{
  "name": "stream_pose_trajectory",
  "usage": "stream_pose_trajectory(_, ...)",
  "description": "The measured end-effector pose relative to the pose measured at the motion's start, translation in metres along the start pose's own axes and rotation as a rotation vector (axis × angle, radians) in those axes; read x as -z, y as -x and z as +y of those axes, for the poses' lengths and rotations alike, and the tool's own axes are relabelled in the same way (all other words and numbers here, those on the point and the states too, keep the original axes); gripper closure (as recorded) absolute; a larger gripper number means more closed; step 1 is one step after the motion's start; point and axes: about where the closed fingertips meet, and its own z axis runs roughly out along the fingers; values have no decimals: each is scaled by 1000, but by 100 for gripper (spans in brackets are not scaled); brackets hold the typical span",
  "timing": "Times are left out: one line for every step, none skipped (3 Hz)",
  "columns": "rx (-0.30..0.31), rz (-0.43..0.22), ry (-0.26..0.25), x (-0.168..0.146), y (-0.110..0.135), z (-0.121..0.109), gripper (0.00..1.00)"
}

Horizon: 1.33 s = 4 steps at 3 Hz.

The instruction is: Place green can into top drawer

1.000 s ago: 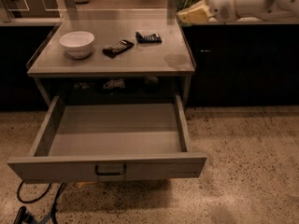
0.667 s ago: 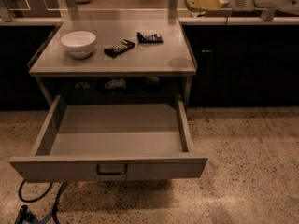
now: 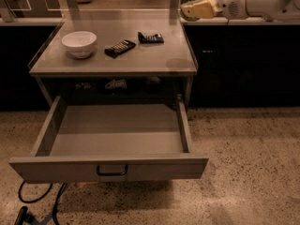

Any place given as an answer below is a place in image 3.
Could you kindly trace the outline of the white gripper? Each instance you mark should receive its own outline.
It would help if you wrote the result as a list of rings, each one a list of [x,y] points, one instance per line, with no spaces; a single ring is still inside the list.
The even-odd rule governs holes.
[[[248,17],[246,0],[193,0],[181,5],[188,18],[212,19],[222,11],[228,20],[243,20]]]

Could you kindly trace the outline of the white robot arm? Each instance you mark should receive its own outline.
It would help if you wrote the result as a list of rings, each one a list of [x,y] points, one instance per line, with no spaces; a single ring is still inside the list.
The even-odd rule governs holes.
[[[300,19],[300,0],[191,0],[181,5],[181,11],[192,19],[222,16],[228,20],[296,21]]]

